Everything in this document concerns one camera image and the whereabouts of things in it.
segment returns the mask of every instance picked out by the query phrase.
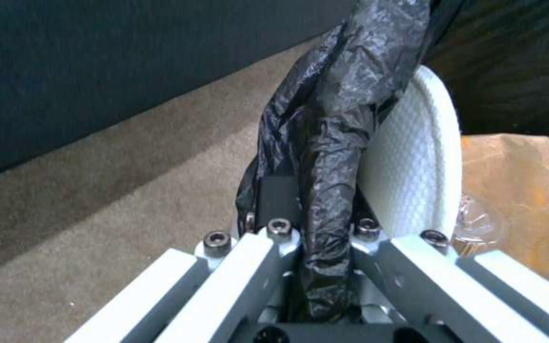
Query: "black plastic bag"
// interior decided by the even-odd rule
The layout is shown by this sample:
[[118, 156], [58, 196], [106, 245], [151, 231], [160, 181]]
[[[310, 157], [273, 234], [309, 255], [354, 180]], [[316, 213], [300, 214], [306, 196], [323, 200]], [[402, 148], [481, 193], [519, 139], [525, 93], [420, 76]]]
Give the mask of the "black plastic bag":
[[414, 73], [428, 22], [425, 1], [360, 0], [345, 24], [297, 61], [262, 113], [257, 157], [238, 189], [238, 224], [243, 232], [261, 178], [297, 176], [309, 320], [346, 308], [359, 159], [381, 109]]
[[425, 64], [464, 134], [549, 136], [549, 1], [467, 1]]

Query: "dark fabric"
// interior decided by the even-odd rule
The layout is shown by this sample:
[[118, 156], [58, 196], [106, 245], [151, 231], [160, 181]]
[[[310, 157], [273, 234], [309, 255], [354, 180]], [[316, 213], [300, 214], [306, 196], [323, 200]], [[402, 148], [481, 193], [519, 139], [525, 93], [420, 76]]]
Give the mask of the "dark fabric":
[[0, 170], [324, 32], [354, 2], [0, 0]]
[[464, 134], [549, 136], [549, 1], [468, 0], [425, 64]]

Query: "dark gray wall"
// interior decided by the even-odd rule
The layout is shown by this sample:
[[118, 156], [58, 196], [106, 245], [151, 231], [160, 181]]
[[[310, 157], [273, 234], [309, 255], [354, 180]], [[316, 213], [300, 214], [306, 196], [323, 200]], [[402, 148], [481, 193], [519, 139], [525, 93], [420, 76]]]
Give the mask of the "dark gray wall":
[[324, 32], [354, 3], [0, 0], [0, 171]]

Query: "beige carpet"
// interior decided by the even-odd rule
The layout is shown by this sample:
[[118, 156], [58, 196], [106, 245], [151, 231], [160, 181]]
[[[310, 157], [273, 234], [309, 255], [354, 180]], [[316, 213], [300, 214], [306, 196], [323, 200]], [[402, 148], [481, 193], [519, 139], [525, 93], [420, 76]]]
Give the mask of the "beige carpet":
[[307, 44], [0, 174], [0, 342], [62, 341], [168, 247], [228, 229]]

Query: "white circular object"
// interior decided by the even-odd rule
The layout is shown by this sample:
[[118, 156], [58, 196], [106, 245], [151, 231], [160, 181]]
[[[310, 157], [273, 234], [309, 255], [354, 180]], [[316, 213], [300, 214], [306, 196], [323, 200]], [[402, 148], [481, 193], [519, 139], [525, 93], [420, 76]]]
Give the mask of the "white circular object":
[[453, 234], [461, 196], [459, 124], [442, 81], [420, 66], [377, 128], [358, 183], [388, 237]]

